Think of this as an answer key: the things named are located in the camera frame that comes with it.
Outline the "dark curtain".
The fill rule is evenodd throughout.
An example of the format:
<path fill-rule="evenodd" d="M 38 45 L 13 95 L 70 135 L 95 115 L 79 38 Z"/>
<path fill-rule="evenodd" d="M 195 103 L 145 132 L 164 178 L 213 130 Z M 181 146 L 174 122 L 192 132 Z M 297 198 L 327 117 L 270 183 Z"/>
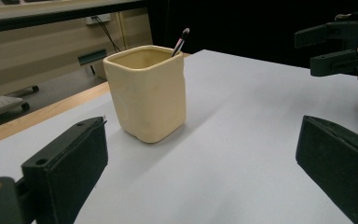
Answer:
<path fill-rule="evenodd" d="M 358 11 L 358 0 L 146 0 L 153 43 L 182 51 L 208 49 L 301 67 L 341 49 L 337 40 L 297 49 L 294 33 Z"/>

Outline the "cream square ceramic cup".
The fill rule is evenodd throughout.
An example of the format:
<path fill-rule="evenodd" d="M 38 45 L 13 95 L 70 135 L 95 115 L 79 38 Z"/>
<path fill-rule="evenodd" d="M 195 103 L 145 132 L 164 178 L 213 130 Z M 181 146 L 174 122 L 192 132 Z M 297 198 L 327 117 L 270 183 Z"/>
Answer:
<path fill-rule="evenodd" d="M 141 46 L 103 59 L 120 126 L 145 143 L 157 143 L 186 121 L 184 55 Z"/>

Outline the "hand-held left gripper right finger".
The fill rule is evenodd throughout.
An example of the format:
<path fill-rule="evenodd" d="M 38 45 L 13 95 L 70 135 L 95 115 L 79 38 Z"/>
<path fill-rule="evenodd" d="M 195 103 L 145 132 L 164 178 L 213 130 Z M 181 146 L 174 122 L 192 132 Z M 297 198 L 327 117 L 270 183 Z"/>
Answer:
<path fill-rule="evenodd" d="M 332 121 L 305 116 L 296 161 L 344 215 L 358 224 L 358 134 Z"/>

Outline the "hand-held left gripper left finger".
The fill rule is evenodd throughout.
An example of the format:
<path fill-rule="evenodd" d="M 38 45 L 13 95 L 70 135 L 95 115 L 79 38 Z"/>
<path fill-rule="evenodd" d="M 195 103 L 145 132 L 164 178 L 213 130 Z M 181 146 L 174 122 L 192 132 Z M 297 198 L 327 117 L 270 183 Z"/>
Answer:
<path fill-rule="evenodd" d="M 108 163 L 105 119 L 79 121 L 21 165 L 37 224 L 74 224 Z"/>

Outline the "light wooden office desk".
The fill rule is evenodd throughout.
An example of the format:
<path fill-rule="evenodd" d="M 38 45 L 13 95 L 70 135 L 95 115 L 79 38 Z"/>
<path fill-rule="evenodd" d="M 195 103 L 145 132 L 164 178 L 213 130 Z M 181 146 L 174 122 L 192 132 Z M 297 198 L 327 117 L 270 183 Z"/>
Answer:
<path fill-rule="evenodd" d="M 152 42 L 147 6 L 109 14 L 92 25 L 83 18 L 0 32 L 0 96 L 80 69 L 80 55 Z"/>

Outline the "dark pen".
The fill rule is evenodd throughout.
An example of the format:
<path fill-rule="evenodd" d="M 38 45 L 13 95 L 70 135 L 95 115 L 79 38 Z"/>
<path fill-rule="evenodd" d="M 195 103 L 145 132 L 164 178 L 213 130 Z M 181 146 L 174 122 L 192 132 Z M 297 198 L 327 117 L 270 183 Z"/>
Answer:
<path fill-rule="evenodd" d="M 190 29 L 185 28 L 185 30 L 181 33 L 181 36 L 179 37 L 175 47 L 173 48 L 171 57 L 174 57 L 181 50 L 189 33 L 190 33 Z"/>

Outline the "white power strip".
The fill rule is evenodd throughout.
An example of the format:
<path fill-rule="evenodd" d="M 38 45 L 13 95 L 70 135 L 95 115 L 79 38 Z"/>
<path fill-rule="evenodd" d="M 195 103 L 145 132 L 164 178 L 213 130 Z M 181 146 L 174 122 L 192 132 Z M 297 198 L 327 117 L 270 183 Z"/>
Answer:
<path fill-rule="evenodd" d="M 108 22 L 111 21 L 111 15 L 109 13 L 90 16 L 85 19 L 87 25 L 97 24 L 99 22 Z"/>

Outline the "white wheeled base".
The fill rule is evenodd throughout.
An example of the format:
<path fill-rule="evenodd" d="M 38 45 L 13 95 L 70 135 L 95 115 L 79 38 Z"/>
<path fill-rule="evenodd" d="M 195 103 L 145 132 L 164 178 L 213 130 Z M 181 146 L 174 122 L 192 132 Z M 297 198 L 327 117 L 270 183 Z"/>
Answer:
<path fill-rule="evenodd" d="M 22 98 L 22 96 L 31 92 L 39 92 L 39 87 L 37 85 L 33 85 L 19 91 L 14 91 L 7 95 L 0 96 L 0 115 L 17 108 L 20 108 L 22 111 L 29 110 L 30 105 Z"/>

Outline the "black horizontal rail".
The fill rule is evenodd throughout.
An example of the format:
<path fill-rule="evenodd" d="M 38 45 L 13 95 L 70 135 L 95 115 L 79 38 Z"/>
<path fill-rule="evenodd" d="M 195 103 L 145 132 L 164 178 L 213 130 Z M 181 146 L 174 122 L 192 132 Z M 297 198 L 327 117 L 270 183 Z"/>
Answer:
<path fill-rule="evenodd" d="M 147 0 L 20 0 L 15 5 L 0 3 L 0 32 L 146 6 Z"/>

